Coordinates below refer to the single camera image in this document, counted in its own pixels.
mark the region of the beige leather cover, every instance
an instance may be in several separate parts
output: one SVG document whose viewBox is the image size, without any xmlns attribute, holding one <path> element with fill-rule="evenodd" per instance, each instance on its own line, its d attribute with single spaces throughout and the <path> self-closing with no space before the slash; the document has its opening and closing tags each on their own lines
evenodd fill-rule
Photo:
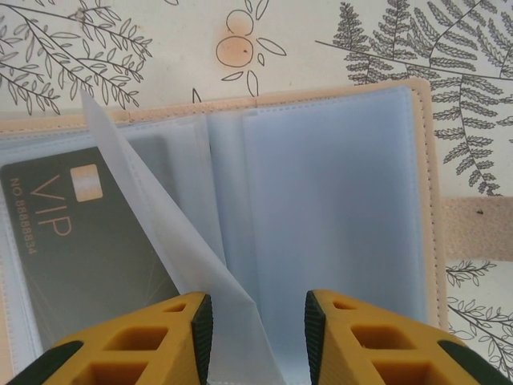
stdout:
<svg viewBox="0 0 513 385">
<path fill-rule="evenodd" d="M 408 79 L 397 82 L 370 84 L 358 87 L 343 87 L 320 91 L 263 95 L 257 98 L 222 100 L 198 104 L 171 106 L 160 109 L 114 111 L 111 118 L 117 124 L 163 120 L 173 116 L 188 116 L 223 110 L 236 110 L 250 107 L 291 104 L 307 100 L 328 99 L 343 95 L 381 90 L 394 86 L 411 89 L 414 106 L 414 122 L 417 133 L 417 154 L 419 191 L 421 192 L 423 244 L 425 255 L 427 295 L 430 303 L 429 321 L 447 329 L 445 260 L 442 243 L 440 196 L 438 188 L 437 157 L 434 150 L 434 133 L 431 112 L 429 83 L 421 79 Z M 42 132 L 56 132 L 84 128 L 82 116 L 60 116 L 32 120 L 0 122 L 0 138 L 12 135 L 29 135 Z M 0 373 L 9 368 L 9 345 L 5 325 L 0 323 Z"/>
</svg>

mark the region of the floral patterned surface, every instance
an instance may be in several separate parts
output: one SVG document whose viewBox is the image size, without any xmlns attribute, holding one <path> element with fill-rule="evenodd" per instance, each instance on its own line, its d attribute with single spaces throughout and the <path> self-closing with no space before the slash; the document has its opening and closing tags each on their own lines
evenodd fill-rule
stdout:
<svg viewBox="0 0 513 385">
<path fill-rule="evenodd" d="M 446 272 L 450 332 L 513 379 L 513 264 L 452 261 Z"/>
<path fill-rule="evenodd" d="M 513 194 L 513 7 L 504 0 L 0 0 L 0 114 L 422 77 L 442 194 Z M 513 378 L 513 265 L 451 261 L 452 332 Z"/>
</svg>

